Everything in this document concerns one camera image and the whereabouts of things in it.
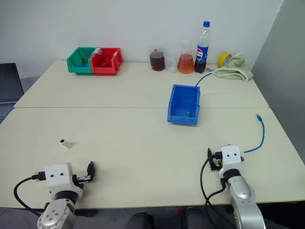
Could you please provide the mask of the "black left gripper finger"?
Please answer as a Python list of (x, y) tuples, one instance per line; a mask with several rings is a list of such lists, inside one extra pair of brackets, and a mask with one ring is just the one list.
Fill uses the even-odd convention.
[(94, 175), (95, 175), (95, 166), (93, 161), (91, 161), (87, 167), (87, 176), (89, 176), (90, 178), (89, 182), (93, 181)]

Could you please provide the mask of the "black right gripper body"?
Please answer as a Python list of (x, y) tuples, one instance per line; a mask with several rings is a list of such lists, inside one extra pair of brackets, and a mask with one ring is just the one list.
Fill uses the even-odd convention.
[(222, 168), (222, 152), (215, 152), (212, 158), (212, 171), (219, 171)]

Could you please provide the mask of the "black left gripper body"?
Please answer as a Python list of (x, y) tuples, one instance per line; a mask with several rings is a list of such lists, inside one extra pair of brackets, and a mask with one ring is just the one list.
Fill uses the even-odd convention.
[(72, 176), (72, 181), (73, 184), (77, 187), (79, 187), (80, 189), (83, 189), (84, 184), (83, 182), (91, 182), (92, 181), (92, 177), (91, 175), (88, 176), (82, 176), (82, 177), (77, 177), (75, 174)]

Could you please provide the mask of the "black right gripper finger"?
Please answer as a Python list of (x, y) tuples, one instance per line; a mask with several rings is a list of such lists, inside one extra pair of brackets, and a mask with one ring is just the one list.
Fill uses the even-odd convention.
[(210, 148), (208, 148), (207, 150), (207, 156), (211, 171), (216, 171), (216, 164), (214, 163), (214, 154), (212, 153)]

